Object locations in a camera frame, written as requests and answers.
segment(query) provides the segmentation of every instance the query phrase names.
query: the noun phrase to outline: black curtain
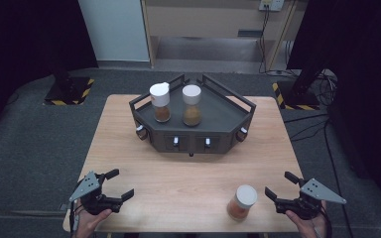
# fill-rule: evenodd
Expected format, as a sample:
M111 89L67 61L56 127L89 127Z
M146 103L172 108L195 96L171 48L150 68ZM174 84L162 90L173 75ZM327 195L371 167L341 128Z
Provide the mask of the black curtain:
M0 113L21 85L86 67L97 62L77 0L0 0Z
M332 18L338 24L328 29ZM318 40L323 31L324 43ZM311 58L337 76L328 112L351 166L381 188L381 2L310 1L288 68L305 70Z

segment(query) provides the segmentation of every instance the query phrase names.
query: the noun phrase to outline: white wall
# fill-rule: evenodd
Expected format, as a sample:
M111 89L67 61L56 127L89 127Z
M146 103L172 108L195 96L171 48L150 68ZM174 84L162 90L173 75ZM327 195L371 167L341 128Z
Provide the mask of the white wall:
M150 61L140 0L79 0L97 60Z

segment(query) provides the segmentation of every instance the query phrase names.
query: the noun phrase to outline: brown powder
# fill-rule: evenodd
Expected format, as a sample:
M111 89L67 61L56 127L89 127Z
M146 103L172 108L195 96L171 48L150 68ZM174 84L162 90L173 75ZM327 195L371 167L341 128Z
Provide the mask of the brown powder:
M241 208L233 198L227 205L227 212L231 218L240 221L247 217L249 209Z
M188 106L184 113L184 123L188 126L195 126L200 122L200 111L197 106Z
M166 122L170 119L170 110L167 106L155 107L154 116L158 122Z

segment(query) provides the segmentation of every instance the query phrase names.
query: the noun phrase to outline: human hand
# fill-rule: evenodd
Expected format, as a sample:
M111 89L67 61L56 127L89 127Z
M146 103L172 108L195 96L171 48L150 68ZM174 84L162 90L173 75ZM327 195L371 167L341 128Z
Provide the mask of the human hand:
M85 210L81 205L80 199L77 202L77 209L75 215L79 216L78 228L73 235L74 238L88 238L94 233L97 225L105 220L112 213L111 209L101 211L98 215L92 215Z
M322 201L321 204L323 211L325 211L326 202ZM321 213L312 220L303 220L291 210L287 210L286 215L296 224L303 238L326 237L326 219Z

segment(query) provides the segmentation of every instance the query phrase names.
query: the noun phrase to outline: electrical outlet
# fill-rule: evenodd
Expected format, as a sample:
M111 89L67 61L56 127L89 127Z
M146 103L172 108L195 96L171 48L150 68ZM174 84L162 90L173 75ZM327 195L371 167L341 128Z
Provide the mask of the electrical outlet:
M260 11L266 11L267 6L268 8L271 8L272 0L261 0L261 3L259 4L259 10Z
M267 7L269 11L279 12L283 8L285 0L261 0L259 4L260 11L266 11Z

